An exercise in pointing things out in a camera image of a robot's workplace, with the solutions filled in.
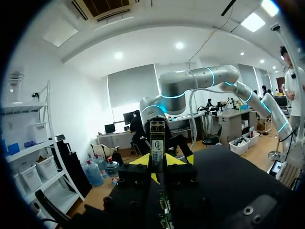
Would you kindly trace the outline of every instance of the ceiling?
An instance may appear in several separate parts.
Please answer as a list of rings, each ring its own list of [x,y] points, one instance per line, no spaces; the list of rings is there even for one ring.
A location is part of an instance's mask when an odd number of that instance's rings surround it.
[[[72,9],[71,1],[56,0],[33,22],[27,37],[58,56],[63,63],[92,77],[151,63],[187,62],[212,29],[220,28],[228,20],[232,9],[225,16],[221,13],[230,1],[140,0],[134,3],[130,0],[130,12],[97,22],[94,18],[84,21]],[[231,19],[211,37],[196,58],[212,58],[221,64],[248,64],[268,71],[272,71],[272,66],[282,69],[285,64],[279,54],[282,42],[270,30],[280,18],[279,15],[270,18],[260,2],[237,0]],[[252,12],[266,22],[254,33],[240,25]],[[42,37],[50,33],[59,17],[78,32],[56,47]],[[185,48],[175,49],[175,42],[183,42]],[[116,52],[123,52],[121,60],[114,59]],[[261,59],[265,60],[264,64],[259,63]]]
[[[178,26],[133,31],[102,41],[74,56],[66,64],[98,78],[151,63],[188,62],[210,33],[209,29]],[[184,48],[176,49],[177,42],[182,42]],[[123,53],[122,59],[115,59],[117,52]],[[278,69],[282,66],[252,43],[223,31],[213,35],[192,62],[197,57],[211,58],[220,64],[241,63],[269,71],[273,70],[273,66]]]

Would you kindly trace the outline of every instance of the man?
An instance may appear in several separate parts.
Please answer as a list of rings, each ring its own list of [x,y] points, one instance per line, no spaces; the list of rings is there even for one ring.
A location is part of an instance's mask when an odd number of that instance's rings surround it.
[[[145,136],[145,133],[139,110],[134,111],[133,120],[130,122],[129,130],[131,133],[134,133],[132,143],[138,146],[141,154],[146,154],[149,151],[149,148],[145,141],[141,139],[142,136]]]
[[[263,93],[264,93],[263,96],[264,96],[264,95],[267,93],[267,88],[266,88],[265,85],[263,85],[263,86],[262,86],[262,89],[263,89]]]
[[[300,92],[298,87],[298,80],[296,78],[294,66],[292,65],[290,56],[287,49],[282,46],[280,50],[281,55],[289,66],[289,69],[285,75],[285,94],[288,99],[291,100],[291,114],[290,114],[290,124],[293,129],[296,129],[300,125],[301,116],[301,104],[300,96],[305,95],[305,73],[302,68],[298,68],[300,81],[302,83],[303,90]]]

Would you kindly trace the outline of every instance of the computer monitor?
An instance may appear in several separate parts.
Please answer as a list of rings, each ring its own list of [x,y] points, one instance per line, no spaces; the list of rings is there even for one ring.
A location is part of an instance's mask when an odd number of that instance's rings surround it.
[[[126,125],[130,124],[130,122],[133,120],[133,112],[128,112],[123,114]]]
[[[105,125],[105,132],[107,134],[115,132],[115,126],[114,124]]]

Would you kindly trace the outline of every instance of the white t-shirt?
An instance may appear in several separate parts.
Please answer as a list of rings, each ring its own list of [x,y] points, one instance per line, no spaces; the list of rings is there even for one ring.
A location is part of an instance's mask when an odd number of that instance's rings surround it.
[[[303,85],[305,85],[305,72],[302,68],[298,68],[300,73],[300,81]],[[289,69],[285,75],[285,92],[295,92],[295,99],[291,101],[291,115],[292,116],[301,116],[301,104],[300,104],[300,93],[298,87],[297,78],[292,79],[291,75],[295,74],[294,69]]]

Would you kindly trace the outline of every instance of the white box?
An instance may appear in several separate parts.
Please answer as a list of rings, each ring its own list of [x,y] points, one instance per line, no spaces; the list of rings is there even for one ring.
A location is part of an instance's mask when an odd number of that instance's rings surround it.
[[[246,144],[244,144],[243,146],[234,146],[234,142],[236,140],[233,140],[232,142],[229,143],[230,150],[238,155],[244,154],[248,150],[249,139],[246,139],[244,137],[242,137],[242,138],[246,141]]]
[[[249,138],[250,137],[250,133],[246,133],[243,135],[244,138],[249,140],[249,145],[248,148],[251,148],[252,146],[256,145],[258,142],[258,137],[259,137],[259,133],[254,131],[254,137],[253,138]]]
[[[20,174],[32,192],[42,185],[41,179],[36,170],[36,165],[32,165],[30,168],[20,172]]]
[[[44,157],[47,157],[47,159],[35,163],[39,175],[48,180],[57,173],[57,168],[53,155],[44,155]]]
[[[29,125],[28,133],[30,140],[36,142],[37,144],[48,140],[46,122]]]
[[[24,197],[25,195],[27,195],[27,193],[25,192],[20,180],[19,180],[19,176],[18,174],[15,174],[14,176],[14,180],[15,180],[15,184],[17,186],[17,189],[19,190],[20,194]]]

